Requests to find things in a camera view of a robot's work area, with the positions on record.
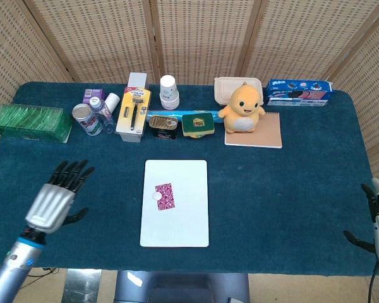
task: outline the green tissue box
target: green tissue box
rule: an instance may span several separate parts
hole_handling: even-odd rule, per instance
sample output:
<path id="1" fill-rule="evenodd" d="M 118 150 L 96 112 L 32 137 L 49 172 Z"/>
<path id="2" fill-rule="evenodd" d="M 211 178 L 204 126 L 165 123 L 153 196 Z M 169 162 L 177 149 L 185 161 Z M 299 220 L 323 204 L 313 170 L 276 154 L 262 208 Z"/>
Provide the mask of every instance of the green tissue box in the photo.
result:
<path id="1" fill-rule="evenodd" d="M 72 120 L 63 109 L 21 104 L 0 107 L 0 134 L 28 140 L 66 143 Z"/>

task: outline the plastic food container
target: plastic food container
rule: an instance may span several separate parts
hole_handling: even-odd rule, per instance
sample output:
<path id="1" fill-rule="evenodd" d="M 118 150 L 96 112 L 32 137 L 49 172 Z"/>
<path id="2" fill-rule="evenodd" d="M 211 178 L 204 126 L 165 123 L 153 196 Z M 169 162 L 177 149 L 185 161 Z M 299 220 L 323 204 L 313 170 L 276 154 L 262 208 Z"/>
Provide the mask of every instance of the plastic food container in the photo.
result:
<path id="1" fill-rule="evenodd" d="M 229 104 L 233 92 L 244 83 L 253 85 L 260 92 L 261 100 L 263 100 L 263 87 L 259 79 L 245 77 L 219 77 L 215 78 L 215 101 L 221 106 L 226 106 Z"/>

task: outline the white board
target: white board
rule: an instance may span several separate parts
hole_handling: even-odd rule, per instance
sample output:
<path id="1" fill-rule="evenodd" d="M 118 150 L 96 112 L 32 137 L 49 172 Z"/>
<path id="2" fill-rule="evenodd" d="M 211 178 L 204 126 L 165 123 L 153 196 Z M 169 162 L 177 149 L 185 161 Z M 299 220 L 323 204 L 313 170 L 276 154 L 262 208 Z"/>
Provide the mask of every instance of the white board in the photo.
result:
<path id="1" fill-rule="evenodd" d="M 161 185 L 165 186 L 157 189 L 163 195 L 156 192 L 156 186 Z M 174 207 L 159 210 L 158 199 L 163 196 L 161 201 L 165 201 L 169 188 L 174 198 Z M 209 246 L 208 175 L 205 160 L 146 161 L 140 245 Z"/>

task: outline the dark teal carpet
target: dark teal carpet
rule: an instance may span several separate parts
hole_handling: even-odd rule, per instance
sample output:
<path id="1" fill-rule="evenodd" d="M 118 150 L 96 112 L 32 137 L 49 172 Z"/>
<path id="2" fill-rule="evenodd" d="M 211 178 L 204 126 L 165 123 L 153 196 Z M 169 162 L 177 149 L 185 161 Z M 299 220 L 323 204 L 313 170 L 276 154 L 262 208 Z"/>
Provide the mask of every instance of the dark teal carpet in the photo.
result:
<path id="1" fill-rule="evenodd" d="M 87 87 L 121 95 L 124 85 L 27 83 L 19 104 L 63 107 Z M 151 108 L 159 109 L 157 86 Z M 179 109 L 219 109 L 212 86 L 180 86 Z M 89 159 L 96 168 L 77 196 L 86 218 L 47 236 L 37 266 L 129 270 L 230 271 L 369 275 L 375 257 L 348 243 L 349 229 L 373 237 L 360 183 L 371 172 L 350 97 L 337 92 L 326 107 L 279 111 L 283 149 L 224 145 L 223 125 L 200 140 L 153 138 L 139 144 L 118 135 L 89 137 L 75 123 L 68 144 L 0 140 L 0 263 L 24 226 L 39 189 L 62 160 Z M 139 245 L 147 159 L 206 159 L 210 247 L 151 249 Z"/>

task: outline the white cup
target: white cup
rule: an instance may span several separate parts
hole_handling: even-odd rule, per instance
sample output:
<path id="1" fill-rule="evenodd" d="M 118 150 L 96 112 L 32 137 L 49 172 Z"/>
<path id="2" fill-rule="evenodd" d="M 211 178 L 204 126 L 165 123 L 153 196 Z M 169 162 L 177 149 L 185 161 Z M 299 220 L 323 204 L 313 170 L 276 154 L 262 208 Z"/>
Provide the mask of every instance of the white cup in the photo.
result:
<path id="1" fill-rule="evenodd" d="M 162 102 L 162 106 L 163 108 L 167 109 L 167 110 L 173 110 L 173 109 L 176 109 L 177 106 L 179 105 L 179 94 L 177 92 L 177 98 L 175 98 L 174 100 L 164 100 L 162 98 L 162 94 L 160 93 L 160 101 Z"/>
<path id="2" fill-rule="evenodd" d="M 114 111 L 120 100 L 121 98 L 119 98 L 115 93 L 108 94 L 108 97 L 105 100 L 105 104 L 107 104 L 107 107 L 111 113 Z"/>
<path id="3" fill-rule="evenodd" d="M 164 101 L 174 101 L 178 97 L 176 79 L 166 74 L 160 79 L 160 97 Z"/>

